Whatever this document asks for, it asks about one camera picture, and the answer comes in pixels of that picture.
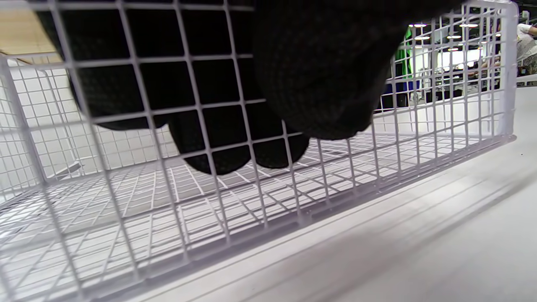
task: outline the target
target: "green object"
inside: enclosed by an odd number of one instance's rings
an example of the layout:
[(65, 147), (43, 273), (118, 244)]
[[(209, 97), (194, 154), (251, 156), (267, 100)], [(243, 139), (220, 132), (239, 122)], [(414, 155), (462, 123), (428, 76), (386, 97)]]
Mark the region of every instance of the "green object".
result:
[[(407, 30), (407, 34), (404, 36), (405, 40), (408, 40), (410, 37), (412, 37), (412, 31), (410, 28)], [(410, 46), (411, 42), (407, 41), (405, 45)], [(397, 76), (405, 76), (404, 78), (412, 77), (412, 67), (410, 66), (410, 58), (412, 57), (410, 53), (410, 49), (398, 49), (395, 53), (395, 60), (403, 60), (397, 64), (402, 64), (403, 70), (402, 74), (399, 72)]]

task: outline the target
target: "table surface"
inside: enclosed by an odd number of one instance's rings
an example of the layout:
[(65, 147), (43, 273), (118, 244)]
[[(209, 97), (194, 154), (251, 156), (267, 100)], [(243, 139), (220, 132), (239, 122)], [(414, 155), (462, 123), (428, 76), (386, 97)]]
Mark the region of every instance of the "table surface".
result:
[(515, 142), (129, 302), (535, 301), (536, 93)]
[[(8, 9), (0, 10), (0, 52), (23, 55), (55, 53), (56, 50), (34, 12), (28, 9)], [(53, 60), (59, 61), (59, 58), (54, 56)]]

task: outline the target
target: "blue object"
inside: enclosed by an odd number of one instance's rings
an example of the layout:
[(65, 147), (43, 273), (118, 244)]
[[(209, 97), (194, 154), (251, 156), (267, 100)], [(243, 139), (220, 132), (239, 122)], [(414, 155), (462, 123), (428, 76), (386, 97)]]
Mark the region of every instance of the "blue object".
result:
[[(395, 83), (396, 93), (414, 90), (414, 81)], [(419, 80), (416, 80), (416, 89), (419, 89)], [(392, 83), (386, 83), (384, 94), (392, 94), (394, 91)]]

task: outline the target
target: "wire mesh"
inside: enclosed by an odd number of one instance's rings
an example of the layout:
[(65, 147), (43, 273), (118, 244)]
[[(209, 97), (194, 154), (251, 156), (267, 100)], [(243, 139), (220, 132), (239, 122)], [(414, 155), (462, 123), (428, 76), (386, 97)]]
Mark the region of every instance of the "wire mesh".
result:
[[(221, 106), (240, 106), (246, 117), (246, 106), (264, 100), (249, 92), (251, 79), (244, 74), (252, 54), (242, 49), (247, 37), (237, 27), (239, 19), (251, 18), (251, 2), (195, 2), (31, 4), (52, 12), (65, 61), (55, 53), (0, 56), (1, 300), (106, 299), (170, 271), (191, 272), (509, 141), (517, 9), (507, 2), (473, 1), (409, 27), (400, 50), (410, 54), (394, 58), (368, 130), (343, 141), (311, 140), (302, 159), (286, 169), (263, 168), (252, 156), (231, 174), (217, 176), (212, 160), (212, 175), (200, 173), (184, 159), (200, 154), (211, 159), (213, 152), (237, 146), (180, 154), (167, 126), (157, 129), (151, 117), (197, 111), (203, 121), (203, 109)], [(10, 3), (0, 9), (28, 8)], [(116, 11), (129, 57), (74, 60), (66, 47), (64, 10)], [(133, 11), (150, 10), (177, 20), (174, 38), (182, 55), (140, 55), (129, 18)], [(502, 28), (488, 25), (497, 19)], [(200, 28), (199, 20), (213, 26)], [(193, 35), (204, 35), (205, 43)], [(498, 66), (483, 67), (496, 57)], [(173, 64), (184, 73), (194, 105), (149, 109), (141, 67), (151, 64)], [(134, 68), (145, 111), (80, 114), (68, 75), (80, 92), (75, 70), (121, 65)], [(217, 76), (227, 78), (237, 94), (207, 104), (202, 100), (210, 87), (199, 73), (216, 65), (225, 70)], [(401, 66), (410, 71), (401, 74)], [(474, 77), (470, 66), (477, 66)], [(83, 94), (77, 95), (87, 106)], [(95, 125), (140, 117), (150, 129)], [(202, 129), (209, 146), (203, 123)], [(247, 130), (242, 145), (253, 154), (254, 143), (284, 138), (292, 163), (285, 129), (282, 136), (257, 141)]]

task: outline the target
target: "white shirt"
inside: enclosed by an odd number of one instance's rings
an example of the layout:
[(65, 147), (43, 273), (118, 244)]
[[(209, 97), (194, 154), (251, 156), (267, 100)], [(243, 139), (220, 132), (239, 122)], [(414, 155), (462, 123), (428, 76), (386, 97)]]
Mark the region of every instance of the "white shirt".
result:
[(537, 43), (533, 36), (528, 33), (530, 28), (531, 25), (527, 24), (517, 25), (517, 62), (537, 54)]

